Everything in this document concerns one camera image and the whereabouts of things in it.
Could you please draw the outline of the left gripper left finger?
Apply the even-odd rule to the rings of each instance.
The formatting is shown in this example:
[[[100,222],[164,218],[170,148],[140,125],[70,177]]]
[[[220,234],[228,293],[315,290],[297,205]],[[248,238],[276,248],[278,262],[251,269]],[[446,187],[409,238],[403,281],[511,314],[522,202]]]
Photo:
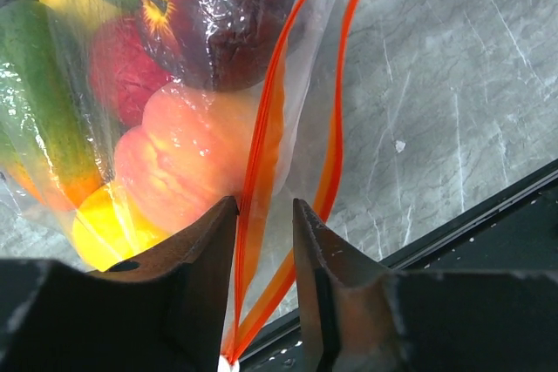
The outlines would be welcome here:
[[[103,273],[2,260],[2,370],[217,370],[236,218],[224,198]]]

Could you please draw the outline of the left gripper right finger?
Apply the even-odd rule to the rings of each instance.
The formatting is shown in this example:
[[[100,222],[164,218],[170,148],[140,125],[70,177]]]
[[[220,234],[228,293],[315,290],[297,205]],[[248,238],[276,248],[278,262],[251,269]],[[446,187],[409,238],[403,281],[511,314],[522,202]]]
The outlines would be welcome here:
[[[308,371],[554,371],[553,270],[395,270],[293,202]]]

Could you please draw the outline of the fake orange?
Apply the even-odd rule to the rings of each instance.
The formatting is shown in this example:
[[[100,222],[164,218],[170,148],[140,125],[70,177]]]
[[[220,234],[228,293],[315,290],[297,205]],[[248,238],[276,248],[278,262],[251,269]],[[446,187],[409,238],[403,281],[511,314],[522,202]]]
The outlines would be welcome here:
[[[140,212],[125,188],[111,181],[80,205],[71,228],[71,243],[90,267],[105,272],[167,239]]]

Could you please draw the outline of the fake peach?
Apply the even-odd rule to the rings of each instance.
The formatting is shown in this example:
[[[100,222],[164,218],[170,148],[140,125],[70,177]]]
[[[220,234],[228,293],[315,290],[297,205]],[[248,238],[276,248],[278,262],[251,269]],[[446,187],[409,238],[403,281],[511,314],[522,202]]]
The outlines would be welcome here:
[[[116,146],[117,181],[145,218],[179,232],[221,198],[240,197],[258,107],[251,91],[164,85]]]

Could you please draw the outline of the green fake mango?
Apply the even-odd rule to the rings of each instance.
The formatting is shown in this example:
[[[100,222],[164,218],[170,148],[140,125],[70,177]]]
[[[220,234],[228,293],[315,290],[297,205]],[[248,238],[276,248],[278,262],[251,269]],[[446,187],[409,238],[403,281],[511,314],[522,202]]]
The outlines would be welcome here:
[[[34,0],[1,9],[1,168],[40,203],[71,211],[101,187],[84,59],[64,19]]]

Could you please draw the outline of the clear zip top bag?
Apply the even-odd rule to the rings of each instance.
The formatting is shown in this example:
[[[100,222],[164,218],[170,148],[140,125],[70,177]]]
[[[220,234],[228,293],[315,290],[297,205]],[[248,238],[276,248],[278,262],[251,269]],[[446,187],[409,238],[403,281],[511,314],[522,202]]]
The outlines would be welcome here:
[[[4,371],[236,371],[295,281],[263,284],[293,158],[330,214],[345,0],[324,152],[297,137],[337,0],[1,0],[1,202],[87,272],[1,262]]]

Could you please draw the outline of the red fake strawberry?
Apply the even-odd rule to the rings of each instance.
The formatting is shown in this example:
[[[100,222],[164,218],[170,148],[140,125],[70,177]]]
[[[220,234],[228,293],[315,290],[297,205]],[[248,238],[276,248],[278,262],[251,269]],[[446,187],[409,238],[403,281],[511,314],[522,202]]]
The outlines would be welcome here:
[[[122,124],[134,127],[141,123],[149,98],[174,78],[144,50],[135,18],[124,15],[94,33],[88,80],[96,99]]]

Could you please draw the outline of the dark red fake apple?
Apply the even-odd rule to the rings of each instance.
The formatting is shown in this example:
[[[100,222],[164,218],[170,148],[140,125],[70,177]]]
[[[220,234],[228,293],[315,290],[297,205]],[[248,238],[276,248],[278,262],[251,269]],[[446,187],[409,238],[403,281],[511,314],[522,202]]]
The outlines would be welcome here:
[[[295,0],[139,0],[146,53],[185,85],[240,91],[265,78]]]

